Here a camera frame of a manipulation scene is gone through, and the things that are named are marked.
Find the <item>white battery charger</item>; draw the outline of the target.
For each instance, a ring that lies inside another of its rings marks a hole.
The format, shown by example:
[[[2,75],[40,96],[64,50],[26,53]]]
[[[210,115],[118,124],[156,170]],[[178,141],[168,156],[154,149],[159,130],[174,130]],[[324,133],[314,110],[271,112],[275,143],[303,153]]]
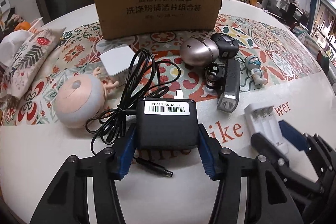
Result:
[[[251,103],[244,108],[244,117],[250,135],[261,133],[284,155],[288,153],[288,145],[276,120],[273,105]]]

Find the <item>black flashlight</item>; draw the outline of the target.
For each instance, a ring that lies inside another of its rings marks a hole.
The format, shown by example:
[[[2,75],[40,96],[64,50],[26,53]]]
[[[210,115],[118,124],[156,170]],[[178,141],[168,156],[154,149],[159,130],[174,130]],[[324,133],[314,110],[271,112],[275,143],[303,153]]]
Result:
[[[228,59],[223,67],[219,85],[219,100],[217,108],[226,113],[232,113],[239,104],[240,97],[240,62]]]

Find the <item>small astronaut figurine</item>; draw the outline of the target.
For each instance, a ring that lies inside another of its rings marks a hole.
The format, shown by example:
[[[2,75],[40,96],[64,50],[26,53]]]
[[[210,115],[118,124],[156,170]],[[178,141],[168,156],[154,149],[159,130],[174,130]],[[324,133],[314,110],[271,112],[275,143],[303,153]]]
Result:
[[[255,85],[264,86],[268,83],[268,80],[264,76],[266,69],[261,68],[261,61],[257,56],[251,55],[247,57],[245,66],[250,72]]]

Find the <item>pink round doll head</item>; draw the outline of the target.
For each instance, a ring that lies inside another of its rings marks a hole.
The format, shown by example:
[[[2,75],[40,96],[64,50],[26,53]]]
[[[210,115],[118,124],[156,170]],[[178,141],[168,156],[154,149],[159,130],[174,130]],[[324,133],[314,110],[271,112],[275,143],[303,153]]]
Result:
[[[87,120],[94,118],[103,108],[109,92],[119,82],[102,82],[100,68],[93,73],[76,75],[67,80],[59,89],[54,107],[58,120],[68,128],[82,128]]]

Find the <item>black round cable hub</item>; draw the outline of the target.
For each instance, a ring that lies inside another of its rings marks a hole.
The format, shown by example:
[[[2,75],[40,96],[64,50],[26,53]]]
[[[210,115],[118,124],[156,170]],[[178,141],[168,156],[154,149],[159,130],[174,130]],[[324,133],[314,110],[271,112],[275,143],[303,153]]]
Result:
[[[238,41],[227,34],[215,33],[211,40],[217,45],[222,60],[234,58],[239,51]]]

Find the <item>black power adapter with cable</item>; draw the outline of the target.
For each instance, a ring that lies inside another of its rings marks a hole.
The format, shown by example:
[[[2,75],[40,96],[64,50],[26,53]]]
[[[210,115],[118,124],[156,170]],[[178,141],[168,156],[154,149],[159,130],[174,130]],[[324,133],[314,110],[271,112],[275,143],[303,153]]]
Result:
[[[136,57],[139,61],[131,69]],[[111,147],[117,139],[126,135],[130,125],[135,124],[135,150],[178,151],[197,146],[196,103],[184,98],[164,97],[169,87],[161,81],[161,64],[178,67],[170,60],[155,60],[146,49],[135,53],[119,104],[85,124],[93,140],[100,138]],[[163,166],[135,155],[133,161],[164,176],[173,175]]]

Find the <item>rose gold egg-shaped device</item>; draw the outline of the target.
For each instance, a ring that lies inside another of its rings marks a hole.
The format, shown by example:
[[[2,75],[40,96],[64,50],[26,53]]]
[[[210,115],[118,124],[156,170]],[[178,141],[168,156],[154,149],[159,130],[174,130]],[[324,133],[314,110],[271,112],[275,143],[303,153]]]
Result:
[[[179,49],[182,60],[193,67],[205,67],[219,57],[218,46],[209,38],[191,36]]]

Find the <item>white square charger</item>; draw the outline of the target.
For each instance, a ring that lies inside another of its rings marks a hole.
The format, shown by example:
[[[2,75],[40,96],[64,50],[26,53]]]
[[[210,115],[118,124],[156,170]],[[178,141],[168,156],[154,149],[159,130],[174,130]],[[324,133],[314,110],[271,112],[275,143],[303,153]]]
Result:
[[[118,81],[119,86],[122,86],[126,83],[129,67],[134,57],[135,52],[126,44],[122,44],[102,53],[100,60],[112,81]],[[137,65],[138,61],[139,57],[136,57],[131,69]]]

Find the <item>floral fabric tissue pouch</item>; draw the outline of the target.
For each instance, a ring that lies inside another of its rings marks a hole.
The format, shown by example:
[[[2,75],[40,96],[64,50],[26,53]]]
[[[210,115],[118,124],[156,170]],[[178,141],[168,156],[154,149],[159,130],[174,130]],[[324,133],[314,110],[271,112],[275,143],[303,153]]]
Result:
[[[57,46],[64,28],[47,28],[31,35],[15,53],[1,82],[1,102],[20,100],[28,91],[39,69]]]

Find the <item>white fruit basket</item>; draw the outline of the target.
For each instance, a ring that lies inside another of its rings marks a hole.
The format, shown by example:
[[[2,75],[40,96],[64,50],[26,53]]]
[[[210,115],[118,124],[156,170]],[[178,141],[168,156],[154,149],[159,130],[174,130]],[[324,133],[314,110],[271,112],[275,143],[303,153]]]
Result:
[[[35,19],[33,22],[30,23],[30,28],[28,30],[28,32],[30,33],[33,33],[33,34],[36,34],[38,33],[39,31],[42,30],[42,27],[44,26],[44,23],[43,23],[43,18],[38,18],[38,19]]]

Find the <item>orange fruit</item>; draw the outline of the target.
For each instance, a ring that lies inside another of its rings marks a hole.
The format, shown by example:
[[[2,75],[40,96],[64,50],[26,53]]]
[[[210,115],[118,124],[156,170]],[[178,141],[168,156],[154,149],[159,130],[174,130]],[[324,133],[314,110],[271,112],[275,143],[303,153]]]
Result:
[[[31,25],[29,24],[29,22],[22,21],[14,28],[14,30],[15,31],[18,31],[18,30],[28,31],[30,28],[31,28]]]

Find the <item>black clip mount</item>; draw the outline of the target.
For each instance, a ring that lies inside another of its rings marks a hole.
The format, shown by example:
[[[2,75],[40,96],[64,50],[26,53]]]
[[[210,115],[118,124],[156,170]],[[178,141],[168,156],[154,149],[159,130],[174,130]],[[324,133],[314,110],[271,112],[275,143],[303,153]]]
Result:
[[[223,93],[226,83],[226,69],[223,64],[211,63],[205,69],[206,87]]]

